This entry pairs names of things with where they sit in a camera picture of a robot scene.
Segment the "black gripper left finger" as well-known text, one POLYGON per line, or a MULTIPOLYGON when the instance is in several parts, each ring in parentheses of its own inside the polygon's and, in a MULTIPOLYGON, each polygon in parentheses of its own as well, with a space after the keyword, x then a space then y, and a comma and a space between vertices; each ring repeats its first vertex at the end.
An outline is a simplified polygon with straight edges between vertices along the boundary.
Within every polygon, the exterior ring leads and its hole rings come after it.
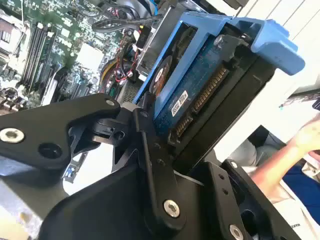
POLYGON ((113 173, 153 162, 170 165, 152 116, 142 108, 121 107, 102 93, 2 115, 0 175, 48 188, 60 181, 74 156, 102 141, 115 146, 113 173))

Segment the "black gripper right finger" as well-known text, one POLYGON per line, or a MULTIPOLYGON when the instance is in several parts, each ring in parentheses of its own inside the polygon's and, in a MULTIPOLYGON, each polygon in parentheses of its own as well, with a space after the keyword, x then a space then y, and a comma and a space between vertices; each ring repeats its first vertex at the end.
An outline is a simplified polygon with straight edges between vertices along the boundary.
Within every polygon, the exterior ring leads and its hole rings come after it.
POLYGON ((231 160, 200 163, 192 177, 204 185, 215 240, 298 240, 298 234, 241 168, 231 160))

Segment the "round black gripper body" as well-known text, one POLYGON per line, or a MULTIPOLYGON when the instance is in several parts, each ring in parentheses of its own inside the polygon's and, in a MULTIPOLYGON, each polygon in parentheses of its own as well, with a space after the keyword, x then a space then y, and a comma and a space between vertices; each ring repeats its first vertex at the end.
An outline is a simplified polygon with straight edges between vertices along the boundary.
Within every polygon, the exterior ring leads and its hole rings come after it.
POLYGON ((193 178, 169 164, 126 166, 59 202, 41 240, 212 240, 221 236, 214 179, 225 171, 204 162, 193 178))

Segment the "person's bare hand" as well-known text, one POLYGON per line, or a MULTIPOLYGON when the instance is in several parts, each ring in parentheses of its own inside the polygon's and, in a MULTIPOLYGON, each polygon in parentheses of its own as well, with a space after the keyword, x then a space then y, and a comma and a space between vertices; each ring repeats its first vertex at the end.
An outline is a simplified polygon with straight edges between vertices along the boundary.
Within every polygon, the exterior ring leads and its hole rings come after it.
POLYGON ((295 144, 305 153, 320 149, 320 119, 314 118, 303 126, 294 138, 295 144))

